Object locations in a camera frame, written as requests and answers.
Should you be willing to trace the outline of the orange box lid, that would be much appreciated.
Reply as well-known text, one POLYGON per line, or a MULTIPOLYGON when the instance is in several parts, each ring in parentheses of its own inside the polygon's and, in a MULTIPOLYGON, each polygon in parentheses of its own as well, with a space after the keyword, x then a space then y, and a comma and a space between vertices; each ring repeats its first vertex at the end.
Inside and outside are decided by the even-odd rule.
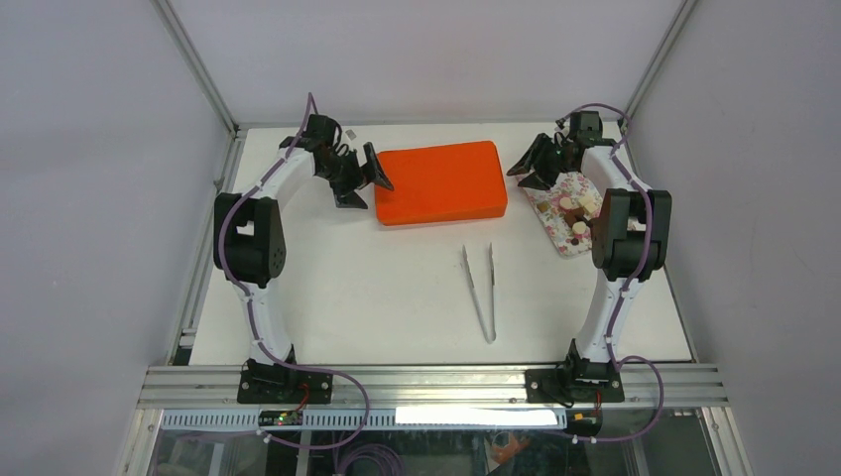
POLYGON ((375 188, 375 211, 385 226, 504 216, 508 194, 491 141, 380 153, 393 188, 375 188))

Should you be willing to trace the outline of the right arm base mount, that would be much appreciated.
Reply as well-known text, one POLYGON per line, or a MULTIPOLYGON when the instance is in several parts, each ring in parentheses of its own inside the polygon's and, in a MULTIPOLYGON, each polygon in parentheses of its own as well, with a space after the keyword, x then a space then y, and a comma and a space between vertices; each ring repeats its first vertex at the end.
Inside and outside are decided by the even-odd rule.
POLYGON ((559 404, 571 408, 579 403, 625 401, 621 378, 614 370, 598 379, 583 379, 573 377, 562 368, 533 368, 524 372, 524 379, 527 402, 530 404, 559 404))

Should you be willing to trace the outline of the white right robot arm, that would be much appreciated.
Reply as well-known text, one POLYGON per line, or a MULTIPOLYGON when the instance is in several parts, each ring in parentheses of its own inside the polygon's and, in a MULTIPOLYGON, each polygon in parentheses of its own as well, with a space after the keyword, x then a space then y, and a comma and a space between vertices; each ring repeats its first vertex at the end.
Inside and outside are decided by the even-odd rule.
POLYGON ((583 105, 560 118, 552 134, 536 135, 508 169, 490 141, 376 152, 343 161, 331 175, 340 207, 358 207, 358 190, 375 188, 375 212, 386 226, 427 225, 502 217, 506 178, 535 202, 545 202, 566 229, 589 246, 598 281, 584 325, 558 371, 561 392, 583 402, 617 380, 619 334, 633 299, 665 261, 672 198, 640 180, 619 160, 623 139, 603 132, 601 105, 583 105))

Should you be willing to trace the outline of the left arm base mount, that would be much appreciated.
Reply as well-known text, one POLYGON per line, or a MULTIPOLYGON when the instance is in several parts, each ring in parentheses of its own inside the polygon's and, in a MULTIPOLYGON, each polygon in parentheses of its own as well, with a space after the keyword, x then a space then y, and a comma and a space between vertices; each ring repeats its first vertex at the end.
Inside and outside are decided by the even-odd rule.
POLYGON ((236 401, 241 405, 326 405, 332 402, 333 377, 283 367, 243 371, 236 401))

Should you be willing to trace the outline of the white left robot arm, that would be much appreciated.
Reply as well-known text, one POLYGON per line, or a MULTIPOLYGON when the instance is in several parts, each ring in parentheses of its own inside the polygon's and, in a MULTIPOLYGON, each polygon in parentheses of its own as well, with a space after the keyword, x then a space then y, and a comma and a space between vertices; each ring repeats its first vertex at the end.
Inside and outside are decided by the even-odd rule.
POLYGON ((366 208, 359 192, 369 185, 394 188, 372 143, 357 147, 336 120, 311 113, 250 185, 221 192, 214 201, 213 261, 234 288, 248 323, 247 370, 261 379, 261 391, 275 403, 304 389, 304 377, 323 373, 297 363, 276 283, 288 258, 282 213, 311 179, 328 183, 340 209, 366 208))

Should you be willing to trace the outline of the metal tongs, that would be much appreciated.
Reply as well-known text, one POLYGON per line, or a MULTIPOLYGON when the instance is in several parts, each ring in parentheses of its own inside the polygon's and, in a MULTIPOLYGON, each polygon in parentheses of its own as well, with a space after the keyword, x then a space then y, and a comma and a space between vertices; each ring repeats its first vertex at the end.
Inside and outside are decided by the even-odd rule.
POLYGON ((467 287, 470 293, 476 317, 482 332, 484 341, 491 345, 497 341, 498 333, 496 326, 497 314, 497 278, 494 247, 490 243, 486 250, 487 262, 487 283, 484 291, 480 292, 479 283, 474 276, 470 255, 465 245, 461 246, 461 266, 465 273, 467 287))

